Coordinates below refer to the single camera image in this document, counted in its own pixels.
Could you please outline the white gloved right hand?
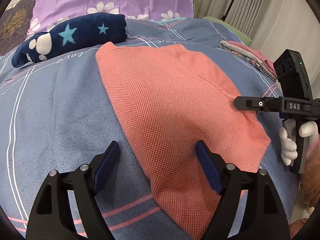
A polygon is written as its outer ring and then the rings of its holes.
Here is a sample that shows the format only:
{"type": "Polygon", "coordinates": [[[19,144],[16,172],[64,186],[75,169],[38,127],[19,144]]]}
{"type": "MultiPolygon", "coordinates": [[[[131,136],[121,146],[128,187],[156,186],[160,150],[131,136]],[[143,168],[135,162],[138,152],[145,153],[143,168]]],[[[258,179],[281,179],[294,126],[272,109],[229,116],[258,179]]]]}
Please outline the white gloved right hand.
{"type": "MultiPolygon", "coordinates": [[[[317,154],[319,147],[318,126],[314,121],[308,121],[299,128],[299,135],[308,138],[308,149],[306,160],[311,159],[317,154]]],[[[291,162],[298,157],[296,144],[296,121],[288,119],[283,121],[283,126],[279,131],[281,141],[281,158],[286,166],[290,166],[291,162]]]]}

